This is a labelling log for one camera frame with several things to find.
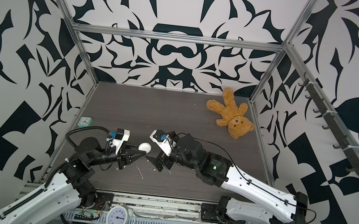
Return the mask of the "white earbud charging case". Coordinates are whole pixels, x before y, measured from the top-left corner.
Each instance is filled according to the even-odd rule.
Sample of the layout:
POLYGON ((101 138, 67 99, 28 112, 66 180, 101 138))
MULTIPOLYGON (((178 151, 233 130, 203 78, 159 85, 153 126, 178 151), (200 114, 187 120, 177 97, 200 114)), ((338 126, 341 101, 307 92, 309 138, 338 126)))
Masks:
POLYGON ((144 142, 138 146, 138 150, 143 151, 146 154, 148 154, 152 150, 152 146, 149 143, 144 142))

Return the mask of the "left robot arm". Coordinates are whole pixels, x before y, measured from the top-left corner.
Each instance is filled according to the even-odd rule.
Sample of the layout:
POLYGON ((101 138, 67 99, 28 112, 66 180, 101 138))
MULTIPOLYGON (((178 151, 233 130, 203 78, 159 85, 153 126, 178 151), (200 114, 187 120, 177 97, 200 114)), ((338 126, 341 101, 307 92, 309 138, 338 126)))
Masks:
POLYGON ((119 128, 110 132, 102 126, 81 127, 67 132, 65 140, 73 147, 73 155, 53 168, 38 188, 0 209, 0 224, 46 224, 78 206, 94 206, 97 191, 89 180, 95 174, 94 166, 117 163, 119 169, 124 169, 152 150, 146 142, 138 146, 129 144, 129 137, 129 130, 119 128), (89 130, 106 133, 104 146, 95 137, 88 137, 78 145, 70 137, 89 130))

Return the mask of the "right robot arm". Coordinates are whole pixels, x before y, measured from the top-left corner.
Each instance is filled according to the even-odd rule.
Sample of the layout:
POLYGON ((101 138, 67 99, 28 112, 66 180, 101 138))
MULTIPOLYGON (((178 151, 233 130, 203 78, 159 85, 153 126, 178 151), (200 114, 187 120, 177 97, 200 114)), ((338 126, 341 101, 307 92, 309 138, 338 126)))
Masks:
POLYGON ((307 224, 307 195, 286 193, 261 182, 236 166, 231 157, 206 151, 202 141, 190 134, 180 138, 175 132, 158 129, 150 134, 150 139, 161 150, 157 157, 148 157, 158 171, 171 169, 174 164, 189 168, 203 183, 241 195, 262 208, 261 213, 255 214, 231 198, 221 198, 218 214, 226 221, 253 217, 266 224, 307 224))

